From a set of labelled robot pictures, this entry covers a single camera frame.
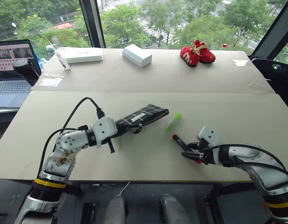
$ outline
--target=laptop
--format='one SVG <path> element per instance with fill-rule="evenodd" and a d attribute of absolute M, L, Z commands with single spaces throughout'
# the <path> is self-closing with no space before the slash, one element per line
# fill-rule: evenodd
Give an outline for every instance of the laptop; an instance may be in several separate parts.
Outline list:
<path fill-rule="evenodd" d="M 29 40 L 0 42 L 0 108 L 19 108 L 31 85 L 13 68 L 13 62 L 27 59 L 40 74 L 41 69 Z"/>

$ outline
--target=laptop screen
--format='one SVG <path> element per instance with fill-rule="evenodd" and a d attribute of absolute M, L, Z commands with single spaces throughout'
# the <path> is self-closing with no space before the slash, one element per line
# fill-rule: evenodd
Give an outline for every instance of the laptop screen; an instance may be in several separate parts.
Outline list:
<path fill-rule="evenodd" d="M 20 59 L 31 61 L 35 70 L 41 73 L 29 40 L 0 42 L 0 81 L 23 79 L 13 68 L 13 62 Z"/>

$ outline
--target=shoe logo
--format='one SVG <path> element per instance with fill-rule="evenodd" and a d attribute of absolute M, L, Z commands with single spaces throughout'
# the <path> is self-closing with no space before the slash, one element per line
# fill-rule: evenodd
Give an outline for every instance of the shoe logo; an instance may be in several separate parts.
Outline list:
<path fill-rule="evenodd" d="M 190 60 L 190 54 L 189 54 L 189 52 L 186 52 L 182 57 L 183 57 L 188 63 L 192 63 L 192 61 Z"/>

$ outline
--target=laptop keyboard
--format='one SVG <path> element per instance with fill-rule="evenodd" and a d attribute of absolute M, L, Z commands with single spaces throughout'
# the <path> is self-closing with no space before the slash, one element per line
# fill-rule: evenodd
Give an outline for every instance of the laptop keyboard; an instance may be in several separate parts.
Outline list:
<path fill-rule="evenodd" d="M 0 93 L 30 92 L 28 82 L 0 82 Z"/>

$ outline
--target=white box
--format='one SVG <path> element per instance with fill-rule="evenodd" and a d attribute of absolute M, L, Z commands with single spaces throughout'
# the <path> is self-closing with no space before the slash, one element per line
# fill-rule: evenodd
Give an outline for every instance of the white box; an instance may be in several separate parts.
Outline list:
<path fill-rule="evenodd" d="M 124 48 L 122 51 L 122 56 L 126 57 L 141 68 L 150 64 L 152 61 L 152 54 L 146 50 L 143 50 L 142 48 L 139 48 L 135 44 L 131 44 L 130 46 Z"/>
<path fill-rule="evenodd" d="M 70 48 L 63 55 L 69 64 L 101 61 L 103 59 L 103 52 L 100 48 Z"/>

